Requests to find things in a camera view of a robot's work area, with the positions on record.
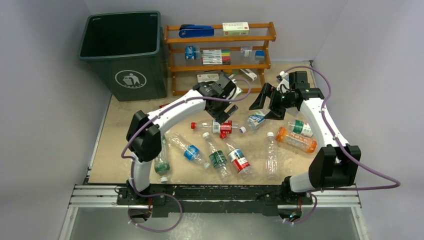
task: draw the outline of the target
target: dark green trash can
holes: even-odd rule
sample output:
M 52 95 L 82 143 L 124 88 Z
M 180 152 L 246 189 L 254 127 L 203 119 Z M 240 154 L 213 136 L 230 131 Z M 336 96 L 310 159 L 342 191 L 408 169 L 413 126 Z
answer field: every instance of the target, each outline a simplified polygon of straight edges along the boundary
M 167 96 L 167 68 L 158 11 L 90 16 L 78 58 L 93 67 L 119 101 Z

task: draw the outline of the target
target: tabletop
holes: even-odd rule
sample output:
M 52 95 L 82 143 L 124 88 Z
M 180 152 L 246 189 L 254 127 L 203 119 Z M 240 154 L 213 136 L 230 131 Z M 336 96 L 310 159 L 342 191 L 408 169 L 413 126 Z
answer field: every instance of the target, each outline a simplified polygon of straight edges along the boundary
M 271 69 L 265 70 L 265 81 L 271 83 L 273 86 L 277 85 L 276 76 L 281 72 L 290 67 L 304 65 L 309 66 L 309 62 L 302 63 L 273 63 Z M 310 70 L 308 69 L 295 69 L 294 71 L 307 71 L 308 82 L 311 87 L 314 87 L 314 81 Z M 190 89 L 196 83 L 195 74 L 191 73 L 192 76 L 187 78 L 178 78 L 179 86 L 185 89 Z M 243 77 L 243 75 L 237 75 L 236 79 Z M 259 85 L 259 79 L 257 79 L 252 85 Z M 240 87 L 244 88 L 245 83 L 241 83 Z M 234 102 L 238 106 L 238 110 L 228 119 L 232 121 L 238 121 L 241 126 L 246 126 L 246 119 L 254 111 L 249 111 L 249 106 L 258 97 L 258 93 L 251 93 L 246 99 Z M 92 163 L 91 173 L 89 176 L 89 183 L 108 183 L 108 184 L 122 184 L 125 183 L 130 175 L 131 161 L 122 159 L 121 152 L 126 145 L 126 134 L 132 120 L 133 114 L 139 110 L 145 113 L 154 111 L 159 108 L 160 105 L 171 103 L 177 100 L 179 96 L 172 96 L 168 94 L 166 98 L 154 99 L 154 100 L 140 100 L 140 101 L 128 101 L 121 102 L 112 96 L 107 110 L 107 114 L 104 120 L 104 125 L 101 130 L 100 139 L 98 146 L 95 149 L 95 157 Z M 304 116 L 298 113 L 296 116 L 286 114 L 284 120 L 266 120 L 264 125 L 259 128 L 255 133 L 247 132 L 240 134 L 238 132 L 232 133 L 231 139 L 235 141 L 237 147 L 239 147 L 244 153 L 246 159 L 249 161 L 252 169 L 256 172 L 254 178 L 243 180 L 238 176 L 236 170 L 230 164 L 232 176 L 229 181 L 225 184 L 255 184 L 255 185 L 271 185 L 281 184 L 285 176 L 297 175 L 308 170 L 309 165 L 314 159 L 318 150 L 313 153 L 305 153 L 301 150 L 297 150 L 294 147 L 286 145 L 284 143 L 278 143 L 278 170 L 280 172 L 279 179 L 270 180 L 265 176 L 265 161 L 267 157 L 267 142 L 266 137 L 268 132 L 273 132 L 275 135 L 279 127 L 284 126 L 287 121 L 293 120 L 305 121 Z M 174 132 L 180 133 L 186 140 L 194 144 L 204 155 L 206 155 L 206 142 L 202 138 L 203 132 L 193 132 L 190 128 L 191 122 L 199 122 L 202 120 L 210 120 L 212 118 L 206 112 L 200 112 L 191 116 L 187 116 L 183 121 L 176 124 L 165 136 L 169 136 Z M 223 152 L 227 154 L 225 146 L 218 134 L 211 134 L 212 138 L 218 143 Z M 174 146 L 167 146 L 167 156 L 170 164 L 170 183 L 174 184 L 222 184 L 218 172 L 212 167 L 209 169 L 203 169 L 201 166 L 195 165 L 185 159 L 183 153 Z M 160 183 L 159 176 L 153 169 L 150 172 L 150 182 Z

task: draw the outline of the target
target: green label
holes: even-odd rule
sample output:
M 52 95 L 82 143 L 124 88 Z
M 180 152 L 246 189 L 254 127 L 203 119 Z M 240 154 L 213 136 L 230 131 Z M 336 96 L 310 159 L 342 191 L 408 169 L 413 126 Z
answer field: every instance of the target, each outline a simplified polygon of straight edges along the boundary
M 301 134 L 303 128 L 304 128 L 304 122 L 303 121 L 296 120 L 294 122 L 293 132 L 295 132 L 297 134 Z
M 209 159 L 212 162 L 212 165 L 214 168 L 216 168 L 218 165 L 221 164 L 227 164 L 227 159 L 225 158 L 225 155 L 223 153 L 223 151 L 218 150 L 214 153 L 212 153 L 211 155 L 209 155 Z
M 166 171 L 168 172 L 170 170 L 170 164 L 167 162 L 158 162 L 154 164 L 154 171 L 156 173 Z

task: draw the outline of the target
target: empty water bottle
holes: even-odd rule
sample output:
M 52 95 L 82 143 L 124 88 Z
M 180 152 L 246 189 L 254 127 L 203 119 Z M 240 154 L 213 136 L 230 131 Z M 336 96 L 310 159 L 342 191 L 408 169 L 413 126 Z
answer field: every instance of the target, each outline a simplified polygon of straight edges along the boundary
M 275 139 L 279 142 L 298 148 L 305 153 L 313 153 L 317 147 L 317 142 L 314 139 L 301 136 L 295 132 L 289 131 L 285 127 L 279 128 L 278 135 Z
M 268 132 L 266 134 L 266 140 L 268 142 L 265 161 L 266 178 L 270 180 L 277 180 L 280 177 L 280 173 L 277 166 L 278 148 L 277 142 L 274 140 L 274 133 Z
M 240 175 L 243 179 L 250 178 L 253 175 L 253 170 L 240 148 L 238 148 L 236 143 L 225 133 L 221 133 L 219 137 L 225 143 L 225 146 L 228 149 L 228 158 L 235 170 L 237 170 L 238 175 Z
M 231 171 L 227 168 L 227 159 L 223 151 L 219 150 L 217 142 L 211 137 L 209 132 L 203 133 L 202 137 L 207 143 L 207 154 L 209 155 L 210 162 L 215 168 L 221 179 L 231 176 Z
M 167 140 L 165 135 L 162 135 L 161 139 L 162 150 L 159 155 L 154 159 L 154 171 L 160 176 L 159 180 L 161 183 L 167 183 L 169 178 L 170 163 L 168 162 L 167 156 Z
M 184 157 L 188 159 L 191 163 L 201 165 L 204 167 L 204 169 L 208 169 L 211 165 L 202 157 L 200 150 L 193 144 L 185 140 L 184 137 L 181 136 L 178 132 L 174 132 L 173 134 L 171 134 L 168 140 L 171 145 L 177 147 L 183 153 Z
M 308 138 L 312 137 L 313 135 L 311 127 L 305 121 L 300 121 L 300 120 L 289 121 L 285 125 L 285 128 L 292 131 L 293 133 L 297 133 Z
M 213 134 L 233 134 L 239 133 L 238 121 L 225 121 L 222 124 L 215 120 L 203 120 L 199 122 L 192 122 L 191 129 L 195 131 L 211 132 Z
M 256 131 L 258 130 L 260 127 L 262 127 L 265 123 L 265 115 L 268 113 L 269 111 L 266 109 L 263 110 L 257 110 L 255 111 L 252 115 L 250 115 L 249 117 L 247 117 L 246 123 L 249 126 L 249 130 L 246 129 L 245 126 L 241 126 L 240 127 L 240 132 L 242 134 L 246 133 L 247 131 Z

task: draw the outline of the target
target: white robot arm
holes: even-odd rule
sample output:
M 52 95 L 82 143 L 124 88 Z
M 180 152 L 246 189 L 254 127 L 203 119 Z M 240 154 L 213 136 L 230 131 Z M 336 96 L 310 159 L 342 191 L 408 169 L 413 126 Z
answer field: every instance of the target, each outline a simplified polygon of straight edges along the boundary
M 128 133 L 127 141 L 141 128 L 143 124 L 154 116 L 160 116 L 153 120 L 145 130 L 143 130 L 132 142 L 130 151 L 135 158 L 134 183 L 129 181 L 131 186 L 138 191 L 143 191 L 149 184 L 150 169 L 152 160 L 161 151 L 161 135 L 165 134 L 175 124 L 186 117 L 196 113 L 207 111 L 217 122 L 225 122 L 238 108 L 233 105 L 225 112 L 230 102 L 205 100 L 202 97 L 212 97 L 232 100 L 235 99 L 242 90 L 236 86 L 233 80 L 223 76 L 216 82 L 201 82 L 188 91 L 184 96 L 155 111 L 144 114 L 138 111 L 134 114 Z
M 297 108 L 309 123 L 319 149 L 307 172 L 285 178 L 283 187 L 286 188 L 286 194 L 304 193 L 325 187 L 351 186 L 355 181 L 358 165 L 349 160 L 340 148 L 345 148 L 358 161 L 361 151 L 358 146 L 349 145 L 337 129 L 326 106 L 323 106 L 324 95 L 321 90 L 310 87 L 306 71 L 290 74 L 281 72 L 277 78 L 281 81 L 278 87 L 266 83 L 249 109 L 262 109 L 265 99 L 269 97 L 270 112 L 265 118 L 283 120 L 286 109 Z M 324 122 L 322 111 L 340 140 L 340 146 Z

